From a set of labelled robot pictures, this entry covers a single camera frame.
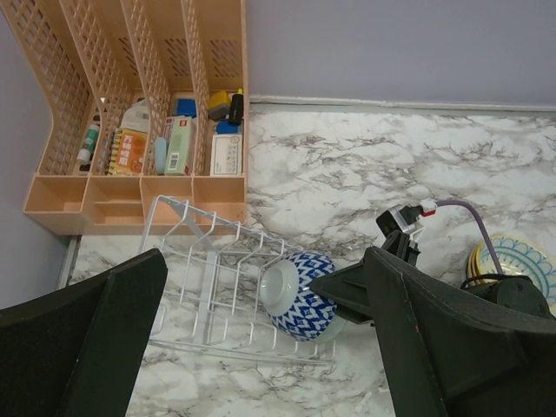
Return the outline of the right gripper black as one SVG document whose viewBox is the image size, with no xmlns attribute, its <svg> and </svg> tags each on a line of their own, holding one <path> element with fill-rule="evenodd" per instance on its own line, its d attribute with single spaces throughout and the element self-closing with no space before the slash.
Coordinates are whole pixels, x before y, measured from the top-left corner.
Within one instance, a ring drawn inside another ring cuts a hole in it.
<svg viewBox="0 0 556 417">
<path fill-rule="evenodd" d="M 409 265 L 415 265 L 420 255 L 418 243 L 399 230 L 390 233 L 381 248 Z M 323 299 L 335 303 L 336 314 L 342 319 L 356 325 L 374 326 L 363 262 L 315 278 L 310 289 Z"/>
</svg>

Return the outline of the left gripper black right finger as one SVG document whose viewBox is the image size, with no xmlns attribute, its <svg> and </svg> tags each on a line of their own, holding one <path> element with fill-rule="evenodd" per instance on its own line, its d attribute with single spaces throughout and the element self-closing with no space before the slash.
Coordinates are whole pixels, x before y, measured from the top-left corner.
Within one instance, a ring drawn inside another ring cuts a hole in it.
<svg viewBox="0 0 556 417">
<path fill-rule="evenodd" d="M 371 315 L 398 416 L 553 416 L 555 322 L 364 255 Z"/>
</svg>

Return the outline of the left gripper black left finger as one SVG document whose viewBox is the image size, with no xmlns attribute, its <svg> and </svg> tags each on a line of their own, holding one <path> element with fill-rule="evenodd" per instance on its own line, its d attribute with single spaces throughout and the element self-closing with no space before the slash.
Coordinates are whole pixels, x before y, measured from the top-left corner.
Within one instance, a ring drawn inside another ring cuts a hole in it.
<svg viewBox="0 0 556 417">
<path fill-rule="evenodd" d="M 3 416 L 124 416 L 168 267 L 151 249 L 1 311 Z"/>
</svg>

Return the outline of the red and blue patterned bowl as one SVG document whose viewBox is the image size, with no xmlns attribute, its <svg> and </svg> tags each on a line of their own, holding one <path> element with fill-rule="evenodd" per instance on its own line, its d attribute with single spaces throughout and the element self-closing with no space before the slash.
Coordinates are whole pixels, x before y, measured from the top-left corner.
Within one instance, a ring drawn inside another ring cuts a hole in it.
<svg viewBox="0 0 556 417">
<path fill-rule="evenodd" d="M 335 318 L 337 306 L 310 289 L 311 282 L 336 271 L 333 261 L 312 251 L 295 252 L 268 268 L 260 298 L 272 324 L 298 342 L 312 341 Z"/>
</svg>

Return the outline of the yellow teal patterned bowl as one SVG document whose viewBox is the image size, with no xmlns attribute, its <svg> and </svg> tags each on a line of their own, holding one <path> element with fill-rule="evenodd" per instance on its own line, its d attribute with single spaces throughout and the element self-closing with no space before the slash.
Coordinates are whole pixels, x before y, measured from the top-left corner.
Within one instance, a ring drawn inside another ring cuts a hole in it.
<svg viewBox="0 0 556 417">
<path fill-rule="evenodd" d="M 525 275 L 545 296 L 549 311 L 555 315 L 555 261 L 542 248 L 511 235 L 491 235 L 491 243 L 505 275 Z M 466 278 L 473 279 L 471 287 L 493 282 L 475 279 L 476 276 L 494 274 L 497 270 L 484 242 L 467 257 Z"/>
</svg>

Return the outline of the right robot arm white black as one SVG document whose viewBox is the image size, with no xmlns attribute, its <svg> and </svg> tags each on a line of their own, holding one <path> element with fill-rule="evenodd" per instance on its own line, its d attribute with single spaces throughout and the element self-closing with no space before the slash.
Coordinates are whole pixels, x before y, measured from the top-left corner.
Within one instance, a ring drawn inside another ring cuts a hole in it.
<svg viewBox="0 0 556 417">
<path fill-rule="evenodd" d="M 417 269 L 419 255 L 414 238 L 394 231 L 380 248 L 368 248 L 359 262 L 310 287 L 335 302 L 342 318 L 374 324 L 380 332 L 513 328 L 519 321 L 553 318 L 530 274 L 487 273 L 452 287 Z"/>
</svg>

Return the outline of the white card box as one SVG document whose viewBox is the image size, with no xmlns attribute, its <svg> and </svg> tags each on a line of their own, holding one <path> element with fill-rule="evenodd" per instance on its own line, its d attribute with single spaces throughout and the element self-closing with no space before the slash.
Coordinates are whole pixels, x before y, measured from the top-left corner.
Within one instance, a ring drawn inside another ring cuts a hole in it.
<svg viewBox="0 0 556 417">
<path fill-rule="evenodd" d="M 242 173 L 242 136 L 216 134 L 212 138 L 210 174 L 212 176 Z"/>
</svg>

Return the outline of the glue stick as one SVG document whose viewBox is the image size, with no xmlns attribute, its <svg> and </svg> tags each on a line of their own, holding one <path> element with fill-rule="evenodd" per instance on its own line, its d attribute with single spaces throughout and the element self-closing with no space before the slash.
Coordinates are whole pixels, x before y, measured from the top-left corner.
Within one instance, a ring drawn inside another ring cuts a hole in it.
<svg viewBox="0 0 556 417">
<path fill-rule="evenodd" d="M 97 124 L 91 124 L 83 138 L 81 148 L 78 151 L 76 162 L 79 165 L 86 165 L 89 163 L 90 158 L 95 150 L 96 141 L 98 139 L 100 132 L 100 126 Z"/>
</svg>

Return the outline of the blue small block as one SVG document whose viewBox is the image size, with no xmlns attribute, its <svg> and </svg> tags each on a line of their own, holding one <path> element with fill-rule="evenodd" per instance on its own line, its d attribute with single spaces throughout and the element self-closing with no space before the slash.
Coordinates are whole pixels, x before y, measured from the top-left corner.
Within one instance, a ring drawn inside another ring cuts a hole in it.
<svg viewBox="0 0 556 417">
<path fill-rule="evenodd" d="M 231 124 L 228 120 L 220 121 L 215 126 L 215 133 L 218 135 L 232 135 L 240 132 L 240 125 Z"/>
</svg>

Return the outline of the black yellow marker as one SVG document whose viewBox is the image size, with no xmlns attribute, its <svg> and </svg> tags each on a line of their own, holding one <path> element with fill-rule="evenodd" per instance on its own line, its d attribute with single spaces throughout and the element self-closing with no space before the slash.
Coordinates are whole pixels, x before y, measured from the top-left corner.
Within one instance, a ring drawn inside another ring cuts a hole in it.
<svg viewBox="0 0 556 417">
<path fill-rule="evenodd" d="M 228 122 L 230 125 L 240 126 L 244 116 L 243 90 L 238 89 L 231 98 Z"/>
</svg>

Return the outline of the light blue tube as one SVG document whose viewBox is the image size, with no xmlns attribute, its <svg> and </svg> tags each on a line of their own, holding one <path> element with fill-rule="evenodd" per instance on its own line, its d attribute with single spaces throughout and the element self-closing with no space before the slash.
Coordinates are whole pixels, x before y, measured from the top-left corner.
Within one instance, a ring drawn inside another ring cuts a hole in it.
<svg viewBox="0 0 556 417">
<path fill-rule="evenodd" d="M 155 173 L 163 175 L 166 167 L 168 152 L 168 141 L 164 137 L 158 136 L 154 141 L 154 163 Z"/>
</svg>

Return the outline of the yellow black eraser block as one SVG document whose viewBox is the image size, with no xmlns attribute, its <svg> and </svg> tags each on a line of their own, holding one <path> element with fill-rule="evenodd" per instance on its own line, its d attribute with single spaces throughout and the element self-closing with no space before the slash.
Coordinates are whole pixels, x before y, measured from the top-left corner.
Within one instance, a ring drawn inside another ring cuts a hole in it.
<svg viewBox="0 0 556 417">
<path fill-rule="evenodd" d="M 208 100 L 208 117 L 213 121 L 225 119 L 229 114 L 231 99 L 225 90 L 212 94 Z"/>
</svg>

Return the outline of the green staple box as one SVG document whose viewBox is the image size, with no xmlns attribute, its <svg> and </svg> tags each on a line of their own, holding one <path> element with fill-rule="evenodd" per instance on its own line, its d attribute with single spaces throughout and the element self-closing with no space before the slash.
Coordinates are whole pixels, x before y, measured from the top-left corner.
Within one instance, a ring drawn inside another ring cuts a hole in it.
<svg viewBox="0 0 556 417">
<path fill-rule="evenodd" d="M 163 137 L 168 142 L 165 175 L 189 175 L 193 168 L 196 120 L 191 116 L 166 119 Z"/>
</svg>

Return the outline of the blue eraser block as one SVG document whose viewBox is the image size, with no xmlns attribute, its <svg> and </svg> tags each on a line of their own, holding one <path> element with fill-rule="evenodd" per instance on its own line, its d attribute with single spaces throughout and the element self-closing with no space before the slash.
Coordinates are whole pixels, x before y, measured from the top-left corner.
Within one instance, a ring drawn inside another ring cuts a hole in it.
<svg viewBox="0 0 556 417">
<path fill-rule="evenodd" d="M 178 98 L 175 105 L 176 116 L 197 117 L 195 100 L 192 98 Z"/>
</svg>

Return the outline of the orange plastic file organizer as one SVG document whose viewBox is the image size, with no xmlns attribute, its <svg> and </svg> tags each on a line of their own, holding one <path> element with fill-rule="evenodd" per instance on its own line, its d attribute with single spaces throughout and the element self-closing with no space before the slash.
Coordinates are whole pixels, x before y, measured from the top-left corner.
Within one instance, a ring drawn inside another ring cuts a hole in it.
<svg viewBox="0 0 556 417">
<path fill-rule="evenodd" d="M 24 213 L 57 235 L 186 233 L 164 195 L 244 222 L 247 166 L 210 170 L 212 101 L 248 90 L 243 1 L 4 1 L 50 107 Z"/>
</svg>

